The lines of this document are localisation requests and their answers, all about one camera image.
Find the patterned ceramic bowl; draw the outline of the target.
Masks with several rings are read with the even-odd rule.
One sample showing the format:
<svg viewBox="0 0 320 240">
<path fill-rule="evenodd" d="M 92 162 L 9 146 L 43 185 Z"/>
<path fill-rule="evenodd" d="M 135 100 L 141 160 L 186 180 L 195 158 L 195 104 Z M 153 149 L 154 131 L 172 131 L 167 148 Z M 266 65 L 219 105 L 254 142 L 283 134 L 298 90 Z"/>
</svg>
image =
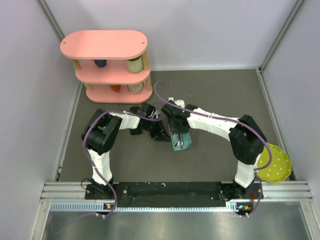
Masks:
<svg viewBox="0 0 320 240">
<path fill-rule="evenodd" d="M 144 88 L 144 82 L 136 83 L 136 84 L 128 84 L 127 89 L 132 94 L 140 94 Z"/>
</svg>

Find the orange red small cup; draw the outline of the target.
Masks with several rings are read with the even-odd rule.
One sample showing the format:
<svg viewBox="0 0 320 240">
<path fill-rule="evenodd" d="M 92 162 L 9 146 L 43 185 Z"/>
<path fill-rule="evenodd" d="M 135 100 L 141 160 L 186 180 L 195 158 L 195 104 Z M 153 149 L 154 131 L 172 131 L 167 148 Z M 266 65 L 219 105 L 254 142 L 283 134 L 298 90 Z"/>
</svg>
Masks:
<svg viewBox="0 0 320 240">
<path fill-rule="evenodd" d="M 110 84 L 110 89 L 116 93 L 119 93 L 121 91 L 121 85 L 120 84 Z"/>
</svg>

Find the black glasses case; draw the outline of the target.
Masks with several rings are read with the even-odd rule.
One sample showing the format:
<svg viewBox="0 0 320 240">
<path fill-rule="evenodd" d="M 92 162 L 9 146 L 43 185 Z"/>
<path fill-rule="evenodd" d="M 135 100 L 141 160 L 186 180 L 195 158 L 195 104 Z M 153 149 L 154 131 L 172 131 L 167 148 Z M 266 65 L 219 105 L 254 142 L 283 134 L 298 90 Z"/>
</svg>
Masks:
<svg viewBox="0 0 320 240">
<path fill-rule="evenodd" d="M 141 135 L 143 130 L 141 128 L 130 129 L 130 134 L 132 136 Z"/>
</svg>

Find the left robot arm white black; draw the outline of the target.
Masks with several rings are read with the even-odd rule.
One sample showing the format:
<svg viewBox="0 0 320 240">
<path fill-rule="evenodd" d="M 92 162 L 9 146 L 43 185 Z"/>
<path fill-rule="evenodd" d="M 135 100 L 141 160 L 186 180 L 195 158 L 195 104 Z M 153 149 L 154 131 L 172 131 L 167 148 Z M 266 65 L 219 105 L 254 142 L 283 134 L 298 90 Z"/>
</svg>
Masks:
<svg viewBox="0 0 320 240">
<path fill-rule="evenodd" d="M 118 132 L 129 130 L 132 136 L 149 132 L 152 140 L 170 141 L 159 117 L 160 112 L 148 103 L 133 106 L 128 112 L 97 109 L 81 134 L 84 153 L 92 165 L 92 177 L 86 187 L 86 199 L 114 199 L 110 151 Z"/>
</svg>

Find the dark blue cup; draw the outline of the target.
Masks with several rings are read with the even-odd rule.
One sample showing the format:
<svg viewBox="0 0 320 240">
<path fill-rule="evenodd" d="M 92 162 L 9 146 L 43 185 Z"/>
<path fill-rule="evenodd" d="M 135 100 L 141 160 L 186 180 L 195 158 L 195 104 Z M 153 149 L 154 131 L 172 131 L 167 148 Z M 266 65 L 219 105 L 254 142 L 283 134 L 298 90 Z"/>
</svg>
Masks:
<svg viewBox="0 0 320 240">
<path fill-rule="evenodd" d="M 106 59 L 94 59 L 95 65 L 99 68 L 104 68 L 107 65 Z"/>
</svg>

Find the thin black wire eyeglasses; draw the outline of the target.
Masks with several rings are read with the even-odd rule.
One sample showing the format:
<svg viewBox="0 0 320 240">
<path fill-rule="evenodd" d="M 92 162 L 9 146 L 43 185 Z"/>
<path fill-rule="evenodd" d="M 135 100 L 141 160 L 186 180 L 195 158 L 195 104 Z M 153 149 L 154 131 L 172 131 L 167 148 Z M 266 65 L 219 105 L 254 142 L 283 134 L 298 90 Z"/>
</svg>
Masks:
<svg viewBox="0 0 320 240">
<path fill-rule="evenodd" d="M 182 134 L 177 134 L 174 137 L 173 146 L 176 150 L 184 150 L 187 148 Z"/>
</svg>

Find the yellow green dotted plate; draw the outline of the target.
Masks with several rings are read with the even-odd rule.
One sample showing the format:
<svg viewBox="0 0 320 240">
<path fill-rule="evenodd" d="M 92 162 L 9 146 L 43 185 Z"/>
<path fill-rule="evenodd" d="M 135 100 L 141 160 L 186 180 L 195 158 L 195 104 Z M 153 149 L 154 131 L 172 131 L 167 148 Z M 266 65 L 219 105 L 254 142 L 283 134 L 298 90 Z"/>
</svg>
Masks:
<svg viewBox="0 0 320 240">
<path fill-rule="evenodd" d="M 262 181 L 269 183 L 284 182 L 292 173 L 292 163 L 279 146 L 270 143 L 268 146 L 272 153 L 272 162 L 267 168 L 258 170 L 257 175 Z"/>
</svg>

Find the cream cylindrical jar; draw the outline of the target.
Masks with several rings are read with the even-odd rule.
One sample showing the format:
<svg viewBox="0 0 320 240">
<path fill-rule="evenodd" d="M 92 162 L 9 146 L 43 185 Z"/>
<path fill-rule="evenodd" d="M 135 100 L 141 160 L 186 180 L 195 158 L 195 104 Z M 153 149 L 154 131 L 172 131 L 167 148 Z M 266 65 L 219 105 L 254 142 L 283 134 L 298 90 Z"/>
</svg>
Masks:
<svg viewBox="0 0 320 240">
<path fill-rule="evenodd" d="M 141 56 L 133 59 L 128 59 L 125 61 L 125 63 L 127 70 L 132 74 L 138 74 L 144 69 Z"/>
</svg>

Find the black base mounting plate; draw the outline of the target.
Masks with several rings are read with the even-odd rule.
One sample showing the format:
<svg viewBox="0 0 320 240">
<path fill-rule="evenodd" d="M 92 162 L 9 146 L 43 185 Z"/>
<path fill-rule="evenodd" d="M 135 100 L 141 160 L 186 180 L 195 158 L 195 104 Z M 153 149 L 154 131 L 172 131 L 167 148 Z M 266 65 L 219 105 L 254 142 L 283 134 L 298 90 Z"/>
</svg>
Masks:
<svg viewBox="0 0 320 240">
<path fill-rule="evenodd" d="M 119 208 L 223 207 L 231 200 L 263 197 L 259 183 L 244 189 L 235 182 L 119 182 L 111 185 Z"/>
</svg>

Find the blue grey glasses case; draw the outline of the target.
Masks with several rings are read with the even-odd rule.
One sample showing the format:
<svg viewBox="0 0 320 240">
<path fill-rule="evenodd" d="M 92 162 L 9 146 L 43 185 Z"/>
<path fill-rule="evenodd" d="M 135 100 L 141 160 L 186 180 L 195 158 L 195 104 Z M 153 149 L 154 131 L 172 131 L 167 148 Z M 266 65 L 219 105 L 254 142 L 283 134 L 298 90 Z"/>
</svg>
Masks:
<svg viewBox="0 0 320 240">
<path fill-rule="evenodd" d="M 192 138 L 187 133 L 170 133 L 171 144 L 174 151 L 184 151 L 192 146 Z"/>
</svg>

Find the pink three-tier wooden shelf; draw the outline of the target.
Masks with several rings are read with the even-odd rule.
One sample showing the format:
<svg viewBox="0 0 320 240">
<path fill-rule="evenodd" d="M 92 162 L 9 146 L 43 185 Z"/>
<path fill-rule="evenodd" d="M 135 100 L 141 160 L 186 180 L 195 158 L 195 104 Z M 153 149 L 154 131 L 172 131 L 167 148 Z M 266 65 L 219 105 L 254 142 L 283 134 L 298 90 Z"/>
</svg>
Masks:
<svg viewBox="0 0 320 240">
<path fill-rule="evenodd" d="M 80 30 L 67 35 L 60 43 L 62 54 L 71 60 L 75 76 L 85 86 L 89 100 L 95 103 L 139 104 L 153 92 L 148 39 L 136 30 Z M 126 60 L 142 58 L 143 70 L 131 73 Z M 107 60 L 97 67 L 94 60 Z M 127 85 L 144 82 L 141 93 L 128 91 Z M 121 85 L 114 92 L 109 85 Z"/>
</svg>

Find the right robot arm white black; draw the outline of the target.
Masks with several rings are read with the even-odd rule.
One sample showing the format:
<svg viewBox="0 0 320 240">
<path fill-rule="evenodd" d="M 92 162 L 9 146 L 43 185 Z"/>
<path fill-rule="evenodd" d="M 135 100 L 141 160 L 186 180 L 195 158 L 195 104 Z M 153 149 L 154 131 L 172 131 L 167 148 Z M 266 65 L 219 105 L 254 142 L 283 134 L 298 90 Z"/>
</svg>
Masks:
<svg viewBox="0 0 320 240">
<path fill-rule="evenodd" d="M 185 108 L 173 101 L 161 108 L 175 134 L 189 129 L 203 130 L 230 142 L 233 155 L 238 160 L 232 184 L 219 187 L 220 198 L 226 201 L 245 198 L 252 191 L 255 170 L 264 150 L 267 138 L 249 115 L 227 118 L 188 104 Z"/>
</svg>

